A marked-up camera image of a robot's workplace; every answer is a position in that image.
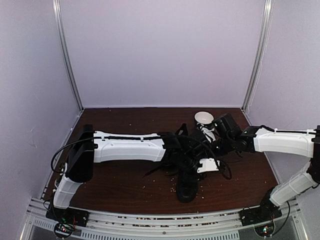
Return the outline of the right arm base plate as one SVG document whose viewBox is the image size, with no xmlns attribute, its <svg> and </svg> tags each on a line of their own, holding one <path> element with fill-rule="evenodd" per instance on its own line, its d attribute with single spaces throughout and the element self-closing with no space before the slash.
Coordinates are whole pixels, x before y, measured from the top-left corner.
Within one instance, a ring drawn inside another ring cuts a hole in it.
<svg viewBox="0 0 320 240">
<path fill-rule="evenodd" d="M 260 206 L 253 208 L 244 208 L 238 212 L 242 226 L 255 225 L 266 221 L 272 221 L 273 219 L 282 216 L 282 212 L 279 208 L 266 209 Z"/>
</svg>

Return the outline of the right controller board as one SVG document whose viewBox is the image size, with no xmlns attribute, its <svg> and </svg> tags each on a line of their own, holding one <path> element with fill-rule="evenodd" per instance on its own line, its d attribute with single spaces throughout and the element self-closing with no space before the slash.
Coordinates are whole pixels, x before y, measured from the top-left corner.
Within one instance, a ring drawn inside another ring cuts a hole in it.
<svg viewBox="0 0 320 240">
<path fill-rule="evenodd" d="M 275 232 L 275 224 L 270 222 L 254 227 L 255 233 L 262 238 L 270 237 Z"/>
</svg>

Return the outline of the black canvas shoe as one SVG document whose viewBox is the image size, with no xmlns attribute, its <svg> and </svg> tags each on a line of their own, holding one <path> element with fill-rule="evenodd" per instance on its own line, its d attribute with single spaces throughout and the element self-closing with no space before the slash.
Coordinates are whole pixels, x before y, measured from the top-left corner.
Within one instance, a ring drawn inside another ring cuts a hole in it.
<svg viewBox="0 0 320 240">
<path fill-rule="evenodd" d="M 187 128 L 187 124 L 183 123 L 181 125 L 181 127 L 175 132 L 175 135 L 184 135 L 184 136 L 188 136 L 189 132 L 188 132 L 188 128 Z M 145 178 L 151 174 L 153 174 L 154 172 L 158 171 L 158 170 L 173 170 L 176 168 L 176 165 L 173 163 L 172 161 L 172 155 L 173 152 L 169 151 L 164 155 L 164 159 L 161 160 L 159 166 L 157 166 L 156 168 L 148 171 L 145 173 L 145 175 L 142 178 Z"/>
<path fill-rule="evenodd" d="M 192 202 L 198 194 L 198 174 L 180 170 L 176 183 L 177 199 L 181 203 Z"/>
</svg>

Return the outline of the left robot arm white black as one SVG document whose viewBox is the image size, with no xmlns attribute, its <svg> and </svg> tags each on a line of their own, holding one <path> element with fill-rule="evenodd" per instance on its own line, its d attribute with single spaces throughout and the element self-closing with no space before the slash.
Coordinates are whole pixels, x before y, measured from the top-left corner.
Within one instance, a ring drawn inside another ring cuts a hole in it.
<svg viewBox="0 0 320 240">
<path fill-rule="evenodd" d="M 180 182 L 177 189 L 181 202 L 192 201 L 197 194 L 197 181 L 202 173 L 218 171 L 221 161 L 211 150 L 215 137 L 202 130 L 189 135 L 184 123 L 175 132 L 151 134 L 114 134 L 84 126 L 79 139 L 68 144 L 68 157 L 51 201 L 52 213 L 61 222 L 72 218 L 70 202 L 78 188 L 90 181 L 94 164 L 109 161 L 150 161 L 176 166 Z"/>
</svg>

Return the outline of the front aluminium rail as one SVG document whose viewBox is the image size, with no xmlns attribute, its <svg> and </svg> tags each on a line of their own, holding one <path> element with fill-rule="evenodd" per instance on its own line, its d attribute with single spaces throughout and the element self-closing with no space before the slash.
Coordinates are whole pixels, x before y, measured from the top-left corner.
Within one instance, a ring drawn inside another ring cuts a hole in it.
<svg viewBox="0 0 320 240">
<path fill-rule="evenodd" d="M 54 234 L 57 222 L 46 218 L 43 202 L 31 198 L 18 240 L 58 240 Z M 239 215 L 242 209 L 164 215 L 86 210 L 87 225 L 76 226 L 66 240 L 311 240 L 295 200 L 290 201 L 290 215 L 285 225 L 268 238 L 256 231 L 273 222 L 244 226 Z"/>
</svg>

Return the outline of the left controller board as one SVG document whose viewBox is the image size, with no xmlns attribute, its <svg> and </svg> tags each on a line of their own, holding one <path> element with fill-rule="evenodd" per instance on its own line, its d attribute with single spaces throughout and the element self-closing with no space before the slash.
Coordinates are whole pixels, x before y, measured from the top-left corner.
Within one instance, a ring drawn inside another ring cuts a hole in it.
<svg viewBox="0 0 320 240">
<path fill-rule="evenodd" d="M 74 231 L 75 227 L 67 223 L 58 222 L 53 228 L 53 233 L 58 238 L 68 238 L 73 234 Z"/>
</svg>

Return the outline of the left aluminium frame post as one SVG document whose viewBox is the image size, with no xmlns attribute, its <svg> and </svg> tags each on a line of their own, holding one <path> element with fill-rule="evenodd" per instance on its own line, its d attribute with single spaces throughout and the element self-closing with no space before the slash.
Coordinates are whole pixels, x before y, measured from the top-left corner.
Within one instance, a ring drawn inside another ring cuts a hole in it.
<svg viewBox="0 0 320 240">
<path fill-rule="evenodd" d="M 71 58 L 68 51 L 68 45 L 67 45 L 64 24 L 63 24 L 63 17 L 61 12 L 61 3 L 59 0 L 53 0 L 52 6 L 53 6 L 53 13 L 54 13 L 56 26 L 57 26 L 57 32 L 58 32 L 58 37 L 59 37 L 60 46 L 62 50 L 62 57 L 63 57 L 64 66 L 66 69 L 67 78 L 70 83 L 71 92 L 75 99 L 77 108 L 80 112 L 82 112 L 84 110 L 84 106 L 83 106 L 80 93 L 76 84 L 75 75 L 74 75 L 74 71 L 71 63 Z"/>
</svg>

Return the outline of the aluminium frame post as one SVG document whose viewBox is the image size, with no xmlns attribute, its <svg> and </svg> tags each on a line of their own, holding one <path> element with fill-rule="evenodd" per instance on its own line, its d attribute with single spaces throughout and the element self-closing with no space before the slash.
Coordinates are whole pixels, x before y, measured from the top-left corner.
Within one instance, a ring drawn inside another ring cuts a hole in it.
<svg viewBox="0 0 320 240">
<path fill-rule="evenodd" d="M 242 111 L 246 114 L 249 112 L 249 108 L 256 91 L 256 86 L 258 84 L 259 74 L 260 74 L 261 65 L 262 65 L 262 59 L 265 52 L 269 31 L 270 31 L 270 22 L 272 18 L 273 4 L 274 4 L 273 0 L 264 1 L 260 34 L 258 38 L 258 45 L 256 49 L 252 71 L 250 74 L 249 84 L 248 84 L 245 98 L 241 108 Z"/>
<path fill-rule="evenodd" d="M 82 112 L 84 110 L 84 106 L 83 106 L 80 93 L 76 84 L 75 75 L 74 75 L 74 71 L 71 63 L 71 58 L 68 51 L 68 45 L 67 45 L 64 24 L 63 24 L 63 17 L 61 12 L 61 3 L 59 0 L 53 0 L 52 6 L 53 6 L 53 13 L 54 13 L 56 26 L 57 26 L 57 32 L 58 32 L 58 37 L 59 37 L 60 46 L 62 50 L 62 57 L 63 57 L 64 66 L 66 69 L 67 78 L 70 83 L 71 92 L 75 99 L 77 108 L 80 112 Z"/>
</svg>

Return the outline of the right aluminium frame post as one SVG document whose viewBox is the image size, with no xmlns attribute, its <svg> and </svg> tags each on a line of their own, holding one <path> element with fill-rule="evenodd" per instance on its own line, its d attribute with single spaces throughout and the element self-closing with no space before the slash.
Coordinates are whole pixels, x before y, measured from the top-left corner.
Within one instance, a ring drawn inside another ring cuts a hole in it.
<svg viewBox="0 0 320 240">
<path fill-rule="evenodd" d="M 273 4 L 274 4 L 273 0 L 264 1 L 260 34 L 258 38 L 258 45 L 256 49 L 252 71 L 250 74 L 249 84 L 248 84 L 245 98 L 241 108 L 242 111 L 246 114 L 249 112 L 249 108 L 256 91 L 256 86 L 258 84 L 259 74 L 260 74 L 261 65 L 262 65 L 262 59 L 265 52 L 269 31 L 270 31 L 270 22 L 272 18 Z"/>
</svg>

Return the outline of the black white round bowl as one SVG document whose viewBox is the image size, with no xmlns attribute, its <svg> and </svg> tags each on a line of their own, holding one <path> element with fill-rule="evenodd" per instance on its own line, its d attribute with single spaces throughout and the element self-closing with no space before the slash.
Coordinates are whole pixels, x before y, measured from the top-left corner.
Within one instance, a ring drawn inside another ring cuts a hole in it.
<svg viewBox="0 0 320 240">
<path fill-rule="evenodd" d="M 211 130 L 213 126 L 214 116 L 206 111 L 199 111 L 194 115 L 194 121 L 196 127 L 205 127 Z"/>
</svg>

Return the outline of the controller board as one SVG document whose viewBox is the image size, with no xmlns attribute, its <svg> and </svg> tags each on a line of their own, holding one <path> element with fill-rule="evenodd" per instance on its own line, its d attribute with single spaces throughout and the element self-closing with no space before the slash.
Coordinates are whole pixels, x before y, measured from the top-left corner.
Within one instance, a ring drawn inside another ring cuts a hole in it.
<svg viewBox="0 0 320 240">
<path fill-rule="evenodd" d="M 254 227 L 255 233 L 262 238 L 270 237 L 275 232 L 275 224 L 270 222 Z"/>
<path fill-rule="evenodd" d="M 58 222 L 53 228 L 53 233 L 58 238 L 68 238 L 73 234 L 74 231 L 75 227 L 67 223 Z"/>
</svg>

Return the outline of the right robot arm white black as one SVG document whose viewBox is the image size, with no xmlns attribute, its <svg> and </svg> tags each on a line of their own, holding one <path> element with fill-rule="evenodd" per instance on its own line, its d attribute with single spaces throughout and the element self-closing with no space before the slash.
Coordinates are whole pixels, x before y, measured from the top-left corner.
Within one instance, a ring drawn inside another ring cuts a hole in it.
<svg viewBox="0 0 320 240">
<path fill-rule="evenodd" d="M 259 220 L 266 221 L 288 200 L 320 184 L 320 129 L 278 130 L 248 126 L 241 130 L 230 114 L 223 114 L 212 122 L 219 139 L 217 155 L 231 151 L 238 153 L 277 152 L 303 156 L 309 162 L 287 181 L 267 191 L 256 210 Z"/>
</svg>

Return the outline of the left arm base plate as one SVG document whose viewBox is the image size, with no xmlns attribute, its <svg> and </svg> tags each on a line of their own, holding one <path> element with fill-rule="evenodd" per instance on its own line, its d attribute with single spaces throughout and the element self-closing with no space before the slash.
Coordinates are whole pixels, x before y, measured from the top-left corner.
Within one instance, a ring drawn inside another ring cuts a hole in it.
<svg viewBox="0 0 320 240">
<path fill-rule="evenodd" d="M 61 221 L 73 226 L 86 227 L 89 219 L 89 212 L 75 208 L 60 209 L 53 207 L 45 214 L 46 218 Z"/>
</svg>

